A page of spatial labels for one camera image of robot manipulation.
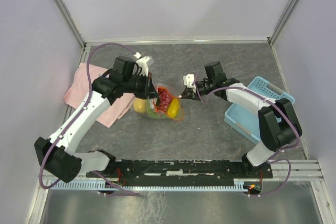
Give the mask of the yellow pear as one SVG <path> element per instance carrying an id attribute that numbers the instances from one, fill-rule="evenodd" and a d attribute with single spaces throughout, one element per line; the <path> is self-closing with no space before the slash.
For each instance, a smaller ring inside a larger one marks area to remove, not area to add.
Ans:
<path id="1" fill-rule="evenodd" d="M 140 98 L 135 98 L 133 102 L 133 109 L 137 113 L 145 113 L 147 111 L 148 101 Z"/>

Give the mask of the yellow starfruit slice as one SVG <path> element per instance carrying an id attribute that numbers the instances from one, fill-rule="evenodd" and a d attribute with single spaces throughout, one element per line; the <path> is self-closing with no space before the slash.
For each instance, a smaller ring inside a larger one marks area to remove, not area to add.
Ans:
<path id="1" fill-rule="evenodd" d="M 180 113 L 180 103 L 177 98 L 174 98 L 167 107 L 166 114 L 172 119 L 175 119 Z"/>

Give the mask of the red grape bunch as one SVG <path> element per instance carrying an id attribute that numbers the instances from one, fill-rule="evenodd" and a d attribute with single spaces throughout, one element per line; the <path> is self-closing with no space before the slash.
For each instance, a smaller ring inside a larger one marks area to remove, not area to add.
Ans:
<path id="1" fill-rule="evenodd" d="M 173 100 L 171 94 L 165 88 L 158 89 L 158 99 L 156 101 L 156 107 L 158 110 L 166 112 L 167 107 Z"/>

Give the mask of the clear orange zip top bag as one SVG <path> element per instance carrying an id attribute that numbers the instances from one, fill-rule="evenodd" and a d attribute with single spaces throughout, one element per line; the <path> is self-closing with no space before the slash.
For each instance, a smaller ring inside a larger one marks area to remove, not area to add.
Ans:
<path id="1" fill-rule="evenodd" d="M 184 110 L 177 92 L 170 86 L 161 83 L 157 84 L 155 88 L 159 95 L 157 98 L 146 100 L 135 98 L 131 109 L 147 118 L 183 120 Z"/>

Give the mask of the green grape bunch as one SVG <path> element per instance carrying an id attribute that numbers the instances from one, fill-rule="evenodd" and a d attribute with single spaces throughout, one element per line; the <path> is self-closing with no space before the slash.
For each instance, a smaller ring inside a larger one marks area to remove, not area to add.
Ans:
<path id="1" fill-rule="evenodd" d="M 164 119 L 165 114 L 162 111 L 156 111 L 154 108 L 150 106 L 146 109 L 146 116 L 152 119 Z"/>

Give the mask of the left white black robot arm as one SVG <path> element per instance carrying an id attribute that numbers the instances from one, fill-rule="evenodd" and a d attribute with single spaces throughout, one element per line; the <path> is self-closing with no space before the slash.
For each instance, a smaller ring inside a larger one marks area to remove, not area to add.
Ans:
<path id="1" fill-rule="evenodd" d="M 89 92 L 68 120 L 47 139 L 39 137 L 34 143 L 40 171 L 46 170 L 64 183 L 96 170 L 112 176 L 116 164 L 111 155 L 104 151 L 77 153 L 77 146 L 98 117 L 124 94 L 143 100 L 158 97 L 149 71 L 153 62 L 150 56 L 138 60 L 120 56 L 111 69 L 90 82 Z"/>

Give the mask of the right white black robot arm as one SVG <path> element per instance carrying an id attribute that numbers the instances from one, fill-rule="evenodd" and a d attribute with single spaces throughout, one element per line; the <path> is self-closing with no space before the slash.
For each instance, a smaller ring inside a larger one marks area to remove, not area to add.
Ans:
<path id="1" fill-rule="evenodd" d="M 197 75 L 183 77 L 184 91 L 181 99 L 206 102 L 212 94 L 240 105 L 254 114 L 259 125 L 260 141 L 246 155 L 241 164 L 241 172 L 246 177 L 254 177 L 260 165 L 278 153 L 295 148 L 301 143 L 302 129 L 290 100 L 273 99 L 246 87 L 235 78 L 227 78 L 218 61 L 205 65 L 207 77 L 198 80 Z"/>

